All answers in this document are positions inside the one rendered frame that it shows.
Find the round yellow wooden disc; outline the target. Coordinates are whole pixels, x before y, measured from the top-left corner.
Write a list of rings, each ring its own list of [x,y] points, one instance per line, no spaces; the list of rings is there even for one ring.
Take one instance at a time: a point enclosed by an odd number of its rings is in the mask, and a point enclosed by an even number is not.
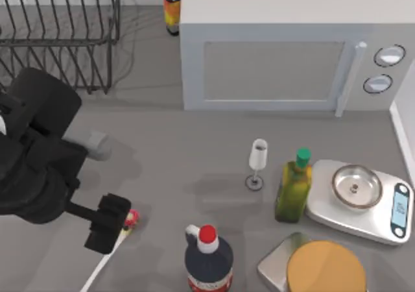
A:
[[[367,292],[366,270],[358,257],[332,241],[311,241],[287,263],[289,292]]]

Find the green oil bottle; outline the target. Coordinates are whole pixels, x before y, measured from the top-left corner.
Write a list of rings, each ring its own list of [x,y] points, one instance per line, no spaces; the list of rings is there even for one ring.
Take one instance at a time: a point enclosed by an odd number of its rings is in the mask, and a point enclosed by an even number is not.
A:
[[[312,183],[310,159],[310,150],[301,147],[296,159],[283,166],[274,211],[277,221],[297,223],[302,217]]]

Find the silver kitchen scale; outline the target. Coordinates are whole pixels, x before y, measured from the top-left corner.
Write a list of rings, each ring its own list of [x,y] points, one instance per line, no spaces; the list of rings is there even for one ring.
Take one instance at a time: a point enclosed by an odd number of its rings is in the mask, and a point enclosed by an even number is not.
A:
[[[335,160],[319,160],[312,166],[312,184],[306,214],[331,228],[388,245],[406,243],[412,232],[415,192],[404,180],[372,170],[381,180],[383,196],[367,211],[353,211],[337,200],[331,179],[340,167]]]

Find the dark bottle with red cap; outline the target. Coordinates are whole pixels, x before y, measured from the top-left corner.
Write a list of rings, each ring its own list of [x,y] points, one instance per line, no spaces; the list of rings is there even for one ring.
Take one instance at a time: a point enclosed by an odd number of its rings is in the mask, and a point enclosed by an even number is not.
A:
[[[192,292],[229,292],[233,281],[233,250],[212,225],[185,229],[185,268]]]

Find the silver metal bowl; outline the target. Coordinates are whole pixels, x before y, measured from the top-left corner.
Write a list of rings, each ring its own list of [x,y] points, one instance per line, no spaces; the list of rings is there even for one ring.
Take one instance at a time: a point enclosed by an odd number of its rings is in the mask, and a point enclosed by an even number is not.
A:
[[[380,178],[362,165],[348,164],[337,169],[331,179],[334,196],[353,211],[367,211],[383,196]]]

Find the white wine glass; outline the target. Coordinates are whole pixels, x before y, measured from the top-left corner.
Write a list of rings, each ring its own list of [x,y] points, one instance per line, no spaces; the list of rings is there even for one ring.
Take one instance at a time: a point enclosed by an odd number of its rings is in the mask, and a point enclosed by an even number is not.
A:
[[[252,174],[245,180],[248,189],[252,191],[259,191],[262,189],[264,181],[260,177],[259,172],[267,166],[267,158],[268,143],[264,139],[256,139],[252,144],[248,160],[248,165],[252,170]]]

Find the pale grey rounded box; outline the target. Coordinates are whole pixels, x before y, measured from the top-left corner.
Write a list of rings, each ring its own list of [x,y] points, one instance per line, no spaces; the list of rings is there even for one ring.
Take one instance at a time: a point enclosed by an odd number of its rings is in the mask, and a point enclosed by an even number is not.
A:
[[[107,134],[92,130],[89,133],[86,148],[88,157],[95,161],[105,161],[112,153],[110,138]]]

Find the dark bottle with orange label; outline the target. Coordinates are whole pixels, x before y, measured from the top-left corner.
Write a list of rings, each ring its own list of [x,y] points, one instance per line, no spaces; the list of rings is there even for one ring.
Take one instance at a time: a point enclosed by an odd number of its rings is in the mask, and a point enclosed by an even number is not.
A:
[[[163,13],[167,32],[178,36],[180,25],[181,0],[163,0]]]

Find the pale grey microwave oven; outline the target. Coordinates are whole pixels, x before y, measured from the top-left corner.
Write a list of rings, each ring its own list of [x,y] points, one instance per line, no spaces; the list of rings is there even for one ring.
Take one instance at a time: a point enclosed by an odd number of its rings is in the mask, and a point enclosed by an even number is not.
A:
[[[383,111],[393,103],[410,65],[415,62],[415,0],[182,0],[180,27],[201,24],[343,25],[367,43],[346,111]],[[402,61],[380,67],[374,55],[383,47],[401,45]],[[380,94],[363,90],[364,81],[389,75],[391,87]]]

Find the grey square metal base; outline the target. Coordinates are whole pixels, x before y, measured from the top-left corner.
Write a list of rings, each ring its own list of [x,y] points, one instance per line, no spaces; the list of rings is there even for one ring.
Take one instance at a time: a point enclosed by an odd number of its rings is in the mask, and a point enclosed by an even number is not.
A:
[[[287,236],[257,265],[257,272],[271,292],[289,292],[287,264],[292,254],[312,239],[301,232]]]

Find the white brush with red head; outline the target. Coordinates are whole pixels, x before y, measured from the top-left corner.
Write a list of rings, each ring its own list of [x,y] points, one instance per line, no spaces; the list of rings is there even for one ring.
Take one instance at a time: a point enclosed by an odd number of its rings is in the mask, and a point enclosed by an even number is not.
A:
[[[126,216],[124,227],[122,228],[117,241],[115,242],[115,246],[111,253],[104,255],[101,261],[97,264],[96,268],[87,279],[86,283],[83,285],[82,289],[79,292],[88,292],[90,287],[92,286],[93,282],[95,281],[96,277],[98,277],[99,273],[103,270],[105,265],[108,263],[110,258],[114,255],[116,250],[119,248],[121,243],[130,235],[133,231],[137,222],[139,221],[140,214],[137,210],[130,210],[128,215]]]

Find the microwave oven door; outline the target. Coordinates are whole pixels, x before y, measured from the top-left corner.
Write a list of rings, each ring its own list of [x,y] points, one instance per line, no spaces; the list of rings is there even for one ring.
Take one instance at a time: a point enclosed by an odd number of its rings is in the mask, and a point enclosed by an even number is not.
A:
[[[184,23],[184,106],[332,111],[358,39],[343,25]]]

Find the round microwave knob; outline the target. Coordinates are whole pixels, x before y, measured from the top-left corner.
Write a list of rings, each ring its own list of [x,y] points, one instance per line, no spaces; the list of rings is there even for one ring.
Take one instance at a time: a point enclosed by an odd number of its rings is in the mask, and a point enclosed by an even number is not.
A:
[[[393,79],[389,75],[378,75],[370,77],[364,81],[363,90],[369,94],[380,94],[387,91],[393,84]]]
[[[379,49],[374,55],[374,62],[380,67],[392,67],[402,61],[406,50],[401,45],[393,45]]]

